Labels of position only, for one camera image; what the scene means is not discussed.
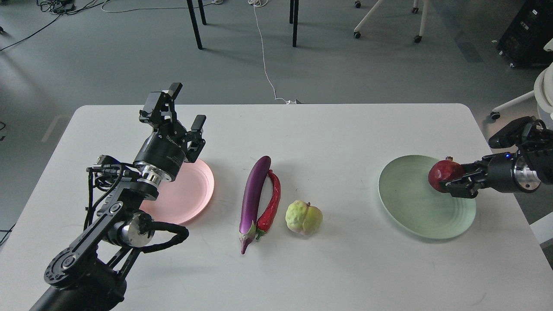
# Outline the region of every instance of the pink plate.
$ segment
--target pink plate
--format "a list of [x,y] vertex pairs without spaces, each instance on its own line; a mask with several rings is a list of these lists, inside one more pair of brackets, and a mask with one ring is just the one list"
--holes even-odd
[[183,224],[206,207],[214,185],[213,172],[204,161],[183,163],[175,181],[162,182],[158,199],[143,201],[140,209],[155,221]]

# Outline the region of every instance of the gray floor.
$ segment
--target gray floor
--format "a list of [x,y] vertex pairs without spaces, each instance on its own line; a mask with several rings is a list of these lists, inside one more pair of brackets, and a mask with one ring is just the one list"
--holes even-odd
[[[80,8],[88,1],[75,2]],[[291,46],[288,1],[269,0],[255,13],[278,97],[304,103],[460,102],[489,138],[514,118],[537,115],[535,101],[528,100],[495,122],[488,118],[493,107],[532,90],[542,70],[511,69],[495,48],[523,3],[431,0],[420,44],[413,37],[421,14],[411,13],[411,0],[386,1],[360,39],[353,38],[353,28],[375,0],[363,0],[360,9],[353,0],[301,1],[297,48]],[[113,0],[105,9],[185,5]],[[150,91],[175,81],[184,84],[178,104],[283,103],[273,99],[265,77],[253,7],[246,0],[225,0],[205,11],[208,25],[200,25],[204,50],[196,47],[186,9],[106,13],[96,7],[63,16],[0,52],[0,121],[7,125],[0,141],[0,229],[17,221],[80,106],[142,105]],[[34,1],[6,2],[0,6],[0,26],[7,32],[0,36],[0,48],[54,18]],[[91,131],[110,131],[102,116],[90,117],[98,120]],[[530,223],[551,211],[551,198],[546,186],[517,195]],[[48,202],[44,208],[50,208]]]

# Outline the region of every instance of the eggplant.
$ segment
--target eggplant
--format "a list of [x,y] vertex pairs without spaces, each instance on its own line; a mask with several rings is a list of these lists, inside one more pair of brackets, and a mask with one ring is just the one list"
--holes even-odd
[[246,248],[254,240],[256,233],[255,222],[261,199],[263,183],[269,173],[271,158],[267,155],[261,157],[249,172],[244,198],[242,200],[242,216],[240,218],[240,230],[238,238],[241,243],[241,253],[245,254]]

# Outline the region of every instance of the green custard apple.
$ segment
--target green custard apple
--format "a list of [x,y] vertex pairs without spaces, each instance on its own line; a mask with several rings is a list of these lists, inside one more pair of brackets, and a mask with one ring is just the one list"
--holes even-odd
[[317,231],[322,222],[322,212],[309,202],[294,201],[286,211],[286,224],[293,232],[311,235]]

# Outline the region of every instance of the light green plate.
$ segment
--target light green plate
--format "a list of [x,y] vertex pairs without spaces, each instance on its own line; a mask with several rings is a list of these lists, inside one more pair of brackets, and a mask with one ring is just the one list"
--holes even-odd
[[474,199],[453,198],[428,183],[428,172],[438,159],[406,155],[384,167],[378,193],[384,207],[402,227],[430,239],[450,239],[474,221]]

